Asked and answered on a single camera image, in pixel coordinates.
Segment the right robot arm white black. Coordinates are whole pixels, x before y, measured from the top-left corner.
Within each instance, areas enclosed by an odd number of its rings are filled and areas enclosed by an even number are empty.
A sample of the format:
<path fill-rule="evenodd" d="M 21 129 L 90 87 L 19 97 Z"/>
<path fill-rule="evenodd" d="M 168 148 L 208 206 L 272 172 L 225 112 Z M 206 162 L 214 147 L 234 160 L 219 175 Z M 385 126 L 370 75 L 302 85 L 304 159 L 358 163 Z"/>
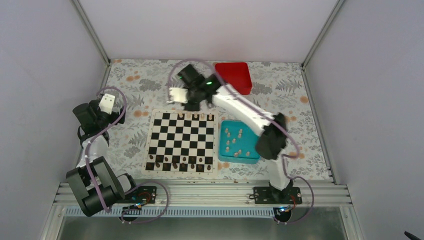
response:
<path fill-rule="evenodd" d="M 283 153 L 290 138 L 286 130 L 286 117 L 254 105 L 216 71 L 205 77 L 192 64 L 188 64 L 175 78 L 182 82 L 182 86 L 167 86 L 170 102 L 180 103 L 186 111 L 193 112 L 199 111 L 200 103 L 206 101 L 233 114 L 257 135 L 255 150 L 268 165 L 267 196 L 278 204 L 289 199 L 293 180 L 284 172 Z"/>

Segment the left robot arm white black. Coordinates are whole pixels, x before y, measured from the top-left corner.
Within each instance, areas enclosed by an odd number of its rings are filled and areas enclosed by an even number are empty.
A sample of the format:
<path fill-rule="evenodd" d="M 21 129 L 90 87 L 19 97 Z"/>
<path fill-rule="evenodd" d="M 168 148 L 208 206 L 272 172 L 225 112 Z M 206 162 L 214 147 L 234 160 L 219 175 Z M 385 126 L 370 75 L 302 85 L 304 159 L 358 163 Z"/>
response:
<path fill-rule="evenodd" d="M 115 173 L 106 160 L 110 146 L 107 128 L 125 122 L 125 109 L 114 111 L 114 105 L 113 97 L 106 94 L 72 110 L 80 124 L 77 137 L 82 155 L 66 173 L 66 180 L 87 217 L 109 210 L 118 201 L 131 203 L 139 197 L 134 179 L 128 173 Z"/>

